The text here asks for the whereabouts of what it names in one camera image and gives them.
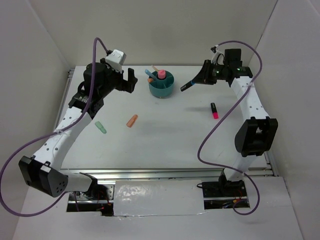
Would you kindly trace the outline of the black blue highlighter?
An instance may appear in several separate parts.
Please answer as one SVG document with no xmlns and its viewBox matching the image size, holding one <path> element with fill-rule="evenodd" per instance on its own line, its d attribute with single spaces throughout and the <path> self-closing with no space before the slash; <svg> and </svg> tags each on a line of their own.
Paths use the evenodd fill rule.
<svg viewBox="0 0 320 240">
<path fill-rule="evenodd" d="M 190 80 L 189 82 L 187 82 L 186 84 L 184 84 L 181 88 L 180 88 L 180 91 L 181 92 L 184 92 L 185 90 L 191 88 L 195 83 Z"/>
</svg>

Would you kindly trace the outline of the blue capped clear highlighter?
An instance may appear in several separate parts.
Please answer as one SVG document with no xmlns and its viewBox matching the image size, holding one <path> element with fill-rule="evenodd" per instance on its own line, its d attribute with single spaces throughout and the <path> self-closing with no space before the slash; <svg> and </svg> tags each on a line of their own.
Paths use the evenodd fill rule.
<svg viewBox="0 0 320 240">
<path fill-rule="evenodd" d="M 153 80 L 157 80 L 158 78 L 152 73 L 150 72 L 148 69 L 145 69 L 145 73 L 152 78 Z"/>
</svg>

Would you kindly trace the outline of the pink capped marker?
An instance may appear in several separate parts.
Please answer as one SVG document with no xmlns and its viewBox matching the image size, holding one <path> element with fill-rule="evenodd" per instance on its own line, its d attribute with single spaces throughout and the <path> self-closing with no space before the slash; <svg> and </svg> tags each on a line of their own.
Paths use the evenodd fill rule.
<svg viewBox="0 0 320 240">
<path fill-rule="evenodd" d="M 164 69 L 158 70 L 157 78 L 160 80 L 164 80 L 166 78 L 166 71 Z"/>
</svg>

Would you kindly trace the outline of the black pink highlighter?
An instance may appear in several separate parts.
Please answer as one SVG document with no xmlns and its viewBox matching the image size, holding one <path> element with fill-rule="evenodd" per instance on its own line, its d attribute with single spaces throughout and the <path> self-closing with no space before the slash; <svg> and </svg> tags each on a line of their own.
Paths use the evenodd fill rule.
<svg viewBox="0 0 320 240">
<path fill-rule="evenodd" d="M 211 111 L 212 111 L 212 116 L 213 116 L 213 118 L 214 118 L 214 119 L 218 119 L 218 118 L 219 118 L 219 114 L 218 114 L 217 107 L 216 107 L 215 103 L 212 102 L 212 103 L 210 104 L 210 107 L 211 107 Z"/>
</svg>

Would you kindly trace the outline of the green highlighter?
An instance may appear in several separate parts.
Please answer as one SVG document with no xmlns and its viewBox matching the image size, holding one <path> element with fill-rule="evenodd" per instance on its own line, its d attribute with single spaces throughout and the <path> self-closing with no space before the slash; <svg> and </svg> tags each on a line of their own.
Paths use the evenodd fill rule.
<svg viewBox="0 0 320 240">
<path fill-rule="evenodd" d="M 96 121 L 94 124 L 103 134 L 107 133 L 107 130 L 105 129 L 105 127 L 102 125 L 100 121 Z"/>
</svg>

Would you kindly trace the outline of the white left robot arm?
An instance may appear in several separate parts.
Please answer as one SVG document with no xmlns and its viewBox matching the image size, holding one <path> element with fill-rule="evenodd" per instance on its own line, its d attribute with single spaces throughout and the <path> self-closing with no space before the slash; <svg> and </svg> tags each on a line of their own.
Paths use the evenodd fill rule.
<svg viewBox="0 0 320 240">
<path fill-rule="evenodd" d="M 132 68 L 128 79 L 107 63 L 96 63 L 95 71 L 88 64 L 83 81 L 69 102 L 66 113 L 54 135 L 31 157 L 23 156 L 18 165 L 25 183 L 51 197 L 63 192 L 79 191 L 88 200 L 97 197 L 98 181 L 87 173 L 63 174 L 61 166 L 77 137 L 90 124 L 104 105 L 104 98 L 113 90 L 132 93 L 138 79 Z"/>
</svg>

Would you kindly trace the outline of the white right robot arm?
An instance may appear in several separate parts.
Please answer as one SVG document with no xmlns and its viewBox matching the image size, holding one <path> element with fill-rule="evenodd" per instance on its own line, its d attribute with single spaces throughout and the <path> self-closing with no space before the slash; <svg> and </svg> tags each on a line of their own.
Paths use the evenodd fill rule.
<svg viewBox="0 0 320 240">
<path fill-rule="evenodd" d="M 271 118 L 264 109 L 249 67 L 243 66 L 241 49 L 226 49 L 215 46 L 211 60 L 205 60 L 192 84 L 214 85 L 218 80 L 226 81 L 237 97 L 243 124 L 234 137 L 238 156 L 231 168 L 224 167 L 219 179 L 218 190 L 223 196 L 230 196 L 244 185 L 243 174 L 260 156 L 270 150 L 275 138 L 278 121 Z"/>
</svg>

